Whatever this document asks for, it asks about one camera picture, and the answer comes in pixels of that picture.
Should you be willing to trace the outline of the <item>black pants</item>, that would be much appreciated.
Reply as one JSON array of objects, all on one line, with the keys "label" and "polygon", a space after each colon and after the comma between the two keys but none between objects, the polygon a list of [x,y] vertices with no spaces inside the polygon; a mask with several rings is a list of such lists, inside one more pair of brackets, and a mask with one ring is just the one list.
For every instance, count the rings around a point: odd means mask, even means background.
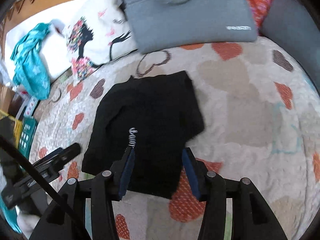
[{"label": "black pants", "polygon": [[204,130],[187,72],[130,78],[114,85],[97,107],[81,170],[96,176],[135,151],[130,191],[171,198],[186,143]]}]

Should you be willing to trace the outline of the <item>teal green box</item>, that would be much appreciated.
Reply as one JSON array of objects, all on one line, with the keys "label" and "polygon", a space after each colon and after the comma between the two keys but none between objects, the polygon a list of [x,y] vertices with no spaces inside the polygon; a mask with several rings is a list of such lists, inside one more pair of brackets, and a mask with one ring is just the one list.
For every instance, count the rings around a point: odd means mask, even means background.
[{"label": "teal green box", "polygon": [[23,119],[22,133],[19,140],[18,150],[27,159],[29,159],[30,149],[36,129],[37,121],[34,118]]}]

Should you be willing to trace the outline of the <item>yellow red box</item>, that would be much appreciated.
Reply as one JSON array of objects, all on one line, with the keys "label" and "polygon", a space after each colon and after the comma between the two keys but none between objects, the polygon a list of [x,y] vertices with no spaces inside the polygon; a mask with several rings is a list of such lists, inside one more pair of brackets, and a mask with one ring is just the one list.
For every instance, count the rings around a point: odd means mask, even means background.
[{"label": "yellow red box", "polygon": [[1,136],[18,148],[21,133],[22,122],[1,111]]}]

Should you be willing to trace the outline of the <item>teal cloth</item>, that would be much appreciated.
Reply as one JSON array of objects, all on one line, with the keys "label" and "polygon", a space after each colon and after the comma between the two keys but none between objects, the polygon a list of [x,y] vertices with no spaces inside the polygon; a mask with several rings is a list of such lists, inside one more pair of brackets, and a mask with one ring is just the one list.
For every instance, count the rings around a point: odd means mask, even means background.
[{"label": "teal cloth", "polygon": [[14,85],[22,85],[30,96],[45,100],[50,94],[50,78],[40,58],[42,42],[50,33],[49,23],[39,23],[15,45],[10,59],[14,62]]}]

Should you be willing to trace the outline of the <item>heart patterned white quilt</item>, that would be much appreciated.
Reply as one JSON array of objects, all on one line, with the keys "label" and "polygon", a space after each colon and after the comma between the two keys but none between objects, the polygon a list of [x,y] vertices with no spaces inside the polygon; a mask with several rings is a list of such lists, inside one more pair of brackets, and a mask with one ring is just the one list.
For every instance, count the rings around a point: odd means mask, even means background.
[{"label": "heart patterned white quilt", "polygon": [[101,98],[116,83],[184,70],[205,130],[188,143],[221,176],[248,177],[288,239],[299,239],[319,210],[319,96],[301,66],[271,40],[182,46],[133,53],[79,84],[70,73],[39,104],[29,160],[78,142],[87,148]]}]

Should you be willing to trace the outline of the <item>plain white pillow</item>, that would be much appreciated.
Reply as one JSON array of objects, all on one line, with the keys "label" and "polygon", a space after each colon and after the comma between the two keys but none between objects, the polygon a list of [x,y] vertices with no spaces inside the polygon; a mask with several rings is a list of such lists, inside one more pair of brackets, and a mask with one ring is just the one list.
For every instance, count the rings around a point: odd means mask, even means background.
[{"label": "plain white pillow", "polygon": [[72,27],[80,17],[89,17],[90,0],[73,0],[43,10],[18,24],[6,34],[4,65],[13,79],[15,64],[10,58],[16,43],[39,23],[50,23],[50,33],[42,42],[40,58],[50,80],[53,82],[70,66],[66,39],[62,35],[65,27]]}]

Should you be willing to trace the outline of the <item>white girl print pillow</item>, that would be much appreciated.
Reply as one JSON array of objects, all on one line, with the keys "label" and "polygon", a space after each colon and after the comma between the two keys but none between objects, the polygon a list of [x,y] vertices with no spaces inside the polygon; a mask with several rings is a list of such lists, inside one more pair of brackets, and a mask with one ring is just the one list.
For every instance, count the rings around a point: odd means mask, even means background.
[{"label": "white girl print pillow", "polygon": [[63,29],[75,83],[100,66],[137,50],[117,0],[89,0],[84,12]]}]

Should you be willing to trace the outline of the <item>light grey laptop bag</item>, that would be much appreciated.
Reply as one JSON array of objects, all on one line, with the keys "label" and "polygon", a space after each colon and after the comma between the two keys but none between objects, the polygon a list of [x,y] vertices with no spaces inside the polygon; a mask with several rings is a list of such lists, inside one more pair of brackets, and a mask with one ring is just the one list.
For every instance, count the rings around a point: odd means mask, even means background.
[{"label": "light grey laptop bag", "polygon": [[246,0],[123,0],[138,51],[209,42],[253,42],[258,31]]}]

